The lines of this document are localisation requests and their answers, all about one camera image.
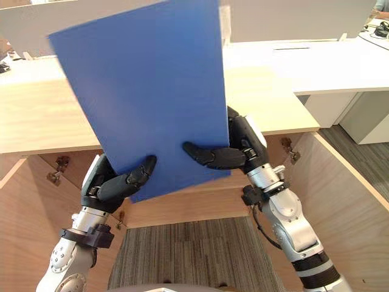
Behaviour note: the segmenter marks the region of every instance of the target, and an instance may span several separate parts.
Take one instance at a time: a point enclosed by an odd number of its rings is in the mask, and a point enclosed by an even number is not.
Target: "black cable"
[[[364,29],[367,29],[367,28],[369,28],[369,27],[372,27],[372,28],[376,29],[378,26],[376,26],[376,25],[374,25],[374,24],[368,24],[367,26],[364,26],[363,28],[364,28]]]
[[[263,236],[266,237],[267,241],[270,242],[274,247],[278,248],[278,249],[282,249],[282,247],[277,243],[275,242],[274,240],[272,240],[266,233],[265,231],[263,230],[262,228],[262,225],[260,225],[260,221],[258,219],[258,214],[256,212],[256,209],[255,209],[255,206],[253,207],[253,218],[254,218],[254,221],[256,223],[256,227],[258,228],[259,231],[261,231],[261,233],[263,234]]]

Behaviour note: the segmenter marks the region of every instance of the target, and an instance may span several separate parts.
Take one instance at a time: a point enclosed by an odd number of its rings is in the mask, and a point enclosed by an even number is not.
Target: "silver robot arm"
[[[282,168],[272,169],[268,164],[247,176],[253,186],[268,192],[282,184]],[[285,188],[261,203],[261,210],[271,222],[273,233],[292,263],[306,292],[351,292],[345,278],[340,275],[312,226],[304,217],[301,201]]]
[[[96,156],[83,182],[81,211],[73,214],[72,227],[61,231],[37,292],[85,291],[97,249],[109,248],[114,238],[105,224],[109,214],[148,181],[156,162],[155,156],[148,156],[138,168],[117,176],[105,155]]]
[[[351,292],[345,278],[335,269],[312,226],[305,219],[301,202],[283,179],[284,166],[273,169],[269,164],[266,140],[249,119],[228,108],[230,147],[204,149],[191,142],[184,150],[198,163],[212,169],[241,169],[250,180],[244,188],[243,201],[256,208],[272,223],[278,243],[292,263],[306,292]]]
[[[91,228],[106,226],[108,213],[83,207],[81,212],[72,216],[70,231],[85,236]],[[89,269],[97,260],[97,248],[61,237],[50,257],[49,267],[38,284],[36,292],[76,291],[86,287]]]

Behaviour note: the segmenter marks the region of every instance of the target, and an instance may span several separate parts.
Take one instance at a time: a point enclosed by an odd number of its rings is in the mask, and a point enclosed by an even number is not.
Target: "blue board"
[[[162,2],[49,38],[114,170],[158,157],[132,201],[229,175],[181,148],[229,144],[217,0]]]

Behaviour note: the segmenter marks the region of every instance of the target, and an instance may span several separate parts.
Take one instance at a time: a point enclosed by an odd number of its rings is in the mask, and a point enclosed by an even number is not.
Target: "striped carpet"
[[[389,201],[389,143],[358,145],[339,125],[319,134]]]
[[[170,281],[284,291],[261,239],[249,217],[128,229],[109,289]]]

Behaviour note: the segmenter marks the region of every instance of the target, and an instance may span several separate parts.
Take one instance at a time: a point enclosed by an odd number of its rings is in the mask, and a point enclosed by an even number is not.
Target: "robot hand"
[[[269,164],[267,144],[250,117],[240,116],[228,107],[230,147],[219,149],[200,148],[185,142],[183,149],[198,163],[211,169],[241,169],[254,185],[245,188],[243,200],[247,205],[256,205],[284,189],[284,167],[273,169]]]
[[[115,212],[123,200],[135,194],[150,178],[157,157],[147,156],[133,171],[117,176],[105,154],[96,156],[81,190],[81,205],[108,213]]]
[[[73,214],[72,228],[61,231],[36,291],[85,290],[88,271],[97,261],[97,248],[109,248],[114,238],[105,224],[109,214],[148,181],[156,162],[155,156],[147,156],[133,171],[117,176],[106,155],[96,156],[83,182],[81,211]]]

